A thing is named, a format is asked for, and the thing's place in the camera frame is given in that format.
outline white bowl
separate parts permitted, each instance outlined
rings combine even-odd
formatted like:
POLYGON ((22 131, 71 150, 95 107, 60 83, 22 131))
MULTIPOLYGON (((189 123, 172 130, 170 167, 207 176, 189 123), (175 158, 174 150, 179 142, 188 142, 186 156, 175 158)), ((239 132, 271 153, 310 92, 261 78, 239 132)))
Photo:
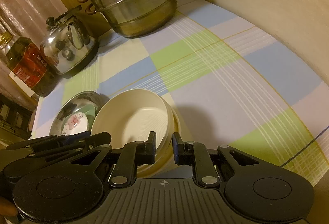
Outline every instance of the white bowl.
POLYGON ((165 99, 163 99, 162 97, 160 97, 163 101, 163 103, 166 105, 167 108, 167 116, 168 116, 168 126, 167 126, 167 133, 164 136, 164 138, 162 139, 159 147, 157 148, 157 153, 156 155, 161 154, 161 150, 162 149, 166 149, 168 147, 168 145, 171 143, 171 136, 172 134, 175 132, 174 128, 175 128, 175 121, 174 121, 174 115, 172 113, 172 108, 171 106, 166 102, 165 99))
POLYGON ((182 130, 178 116, 173 109, 172 114, 174 116, 174 130, 170 135, 169 144, 167 147, 162 148, 160 152, 157 151, 155 163, 153 165, 140 165, 137 168, 137 177, 149 178, 160 172, 168 171, 177 167, 174 162, 174 154, 172 150, 172 134, 174 132, 182 134, 182 130))
POLYGON ((91 135, 108 132, 111 146, 117 149, 132 141, 147 141, 150 131, 155 131, 157 148, 162 148, 172 130, 171 121, 160 96, 146 89, 131 89, 103 106, 95 118, 91 135))

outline blue square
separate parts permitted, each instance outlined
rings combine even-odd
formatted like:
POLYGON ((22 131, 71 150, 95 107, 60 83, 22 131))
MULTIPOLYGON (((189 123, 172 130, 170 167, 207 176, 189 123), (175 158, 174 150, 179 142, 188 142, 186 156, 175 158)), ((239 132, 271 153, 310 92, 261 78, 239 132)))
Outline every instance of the blue square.
POLYGON ((112 98, 132 88, 148 89, 160 96, 168 92, 150 57, 140 60, 100 83, 97 92, 112 98))
POLYGON ((236 17, 234 13, 204 0, 196 0, 182 5, 178 11, 205 28, 213 27, 236 17))
POLYGON ((44 100, 42 101, 39 118, 37 120, 37 128, 55 117, 60 111, 61 101, 64 94, 64 84, 57 86, 44 100))
POLYGON ((245 59, 289 105, 300 101, 322 82, 301 58, 278 41, 246 55, 245 59))

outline checkered tablecloth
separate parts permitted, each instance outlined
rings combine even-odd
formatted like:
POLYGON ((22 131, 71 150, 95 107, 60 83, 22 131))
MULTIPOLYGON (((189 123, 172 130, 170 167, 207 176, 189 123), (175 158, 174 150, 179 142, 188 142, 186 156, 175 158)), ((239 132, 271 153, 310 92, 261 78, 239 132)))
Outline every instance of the checkered tablecloth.
MULTIPOLYGON (((204 0, 177 0, 156 32, 126 39, 109 32, 98 56, 63 80, 37 108, 32 137, 49 134, 62 105, 93 90, 112 98, 145 88, 175 109, 183 140, 229 144, 281 165, 329 125, 329 87, 263 30, 204 0)), ((315 185, 329 169, 329 131, 285 168, 315 185)))

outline green square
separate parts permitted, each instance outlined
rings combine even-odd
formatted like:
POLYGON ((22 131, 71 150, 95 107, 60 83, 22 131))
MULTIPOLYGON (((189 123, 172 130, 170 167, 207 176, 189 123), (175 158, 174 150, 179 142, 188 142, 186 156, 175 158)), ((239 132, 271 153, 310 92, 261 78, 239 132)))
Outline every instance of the green square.
MULTIPOLYGON (((287 109, 230 145, 275 165, 282 165, 313 137, 292 109, 287 109)), ((314 142, 285 168, 305 177, 313 185, 328 170, 328 163, 314 142)))
POLYGON ((282 165, 312 139, 310 132, 289 108, 231 143, 231 146, 275 165, 282 165))
POLYGON ((240 58, 208 30, 186 37, 150 57, 169 92, 240 58))
POLYGON ((64 94, 62 105, 76 94, 86 90, 97 90, 99 84, 99 65, 98 59, 77 75, 70 78, 64 85, 64 94))

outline screw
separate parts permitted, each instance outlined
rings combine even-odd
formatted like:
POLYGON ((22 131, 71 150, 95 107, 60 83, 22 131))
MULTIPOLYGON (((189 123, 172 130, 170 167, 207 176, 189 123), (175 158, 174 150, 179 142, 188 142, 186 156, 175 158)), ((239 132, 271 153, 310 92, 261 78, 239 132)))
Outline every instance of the screw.
POLYGON ((112 178, 112 182, 114 184, 124 184, 127 181, 128 181, 127 178, 123 177, 123 176, 116 176, 116 177, 112 178))
POLYGON ((204 183, 204 184, 214 184, 216 183, 218 180, 213 177, 213 176, 206 176, 206 177, 203 177, 201 179, 201 181, 204 183))

